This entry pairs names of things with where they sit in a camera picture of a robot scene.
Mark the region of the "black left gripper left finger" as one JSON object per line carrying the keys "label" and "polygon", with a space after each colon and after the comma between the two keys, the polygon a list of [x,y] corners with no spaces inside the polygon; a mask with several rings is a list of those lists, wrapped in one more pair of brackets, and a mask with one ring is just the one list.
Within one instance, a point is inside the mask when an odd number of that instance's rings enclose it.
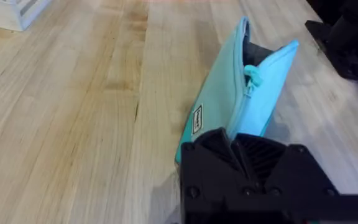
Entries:
{"label": "black left gripper left finger", "polygon": [[180,180],[189,198],[224,199],[251,194],[251,177],[241,147],[224,128],[180,145]]}

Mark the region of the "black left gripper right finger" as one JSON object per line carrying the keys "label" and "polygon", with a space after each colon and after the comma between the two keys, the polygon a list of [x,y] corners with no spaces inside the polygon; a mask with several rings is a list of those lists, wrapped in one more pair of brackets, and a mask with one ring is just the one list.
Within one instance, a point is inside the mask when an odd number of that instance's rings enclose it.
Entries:
{"label": "black left gripper right finger", "polygon": [[337,196],[338,191],[302,144],[285,145],[249,134],[232,142],[245,176],[260,192],[300,197]]}

